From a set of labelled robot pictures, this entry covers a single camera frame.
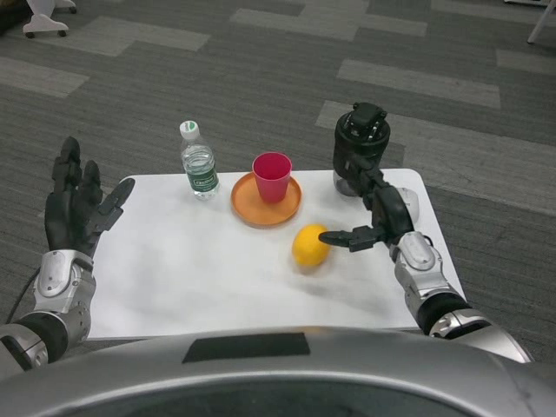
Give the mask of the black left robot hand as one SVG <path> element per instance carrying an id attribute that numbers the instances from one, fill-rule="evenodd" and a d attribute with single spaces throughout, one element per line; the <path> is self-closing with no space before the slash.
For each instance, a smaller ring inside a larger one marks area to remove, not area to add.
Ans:
<path id="1" fill-rule="evenodd" d="M 49 249 L 73 249 L 92 258 L 102 233 L 123 214 L 135 180 L 125 179 L 104 195 L 98 165 L 89 160 L 81 166 L 80 145 L 72 136 L 65 139 L 54 161 L 52 180 L 54 188 L 44 210 Z"/>

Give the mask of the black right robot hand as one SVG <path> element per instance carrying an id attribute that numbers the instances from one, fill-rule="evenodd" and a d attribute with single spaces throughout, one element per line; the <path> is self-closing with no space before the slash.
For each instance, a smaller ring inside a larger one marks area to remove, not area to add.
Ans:
<path id="1" fill-rule="evenodd" d="M 351 154 L 348 159 L 348 184 L 355 188 L 365 208 L 372 214 L 372 226 L 360 226 L 352 231 L 326 231 L 319 241 L 327 245 L 348 248 L 350 252 L 372 248 L 377 242 L 397 243 L 414 231 L 406 204 L 382 171 L 363 156 Z"/>

